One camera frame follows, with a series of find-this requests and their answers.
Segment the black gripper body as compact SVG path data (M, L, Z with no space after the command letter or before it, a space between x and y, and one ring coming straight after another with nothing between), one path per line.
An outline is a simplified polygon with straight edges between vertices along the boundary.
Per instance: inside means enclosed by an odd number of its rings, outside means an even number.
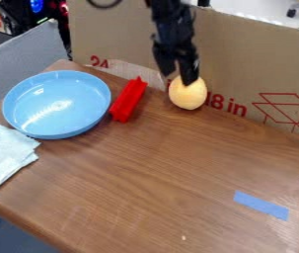
M195 55L194 17L190 6L180 0L150 0L150 10L155 26L151 35L152 54Z

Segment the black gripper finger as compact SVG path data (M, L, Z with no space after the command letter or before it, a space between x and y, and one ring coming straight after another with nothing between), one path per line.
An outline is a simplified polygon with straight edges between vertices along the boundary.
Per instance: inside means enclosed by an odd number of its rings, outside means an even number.
M191 51L180 51L176 55L179 64L179 74L184 86L191 85L199 77L199 57L198 53Z
M152 44L152 56L163 76L168 76L175 71L175 52L171 46L155 42Z

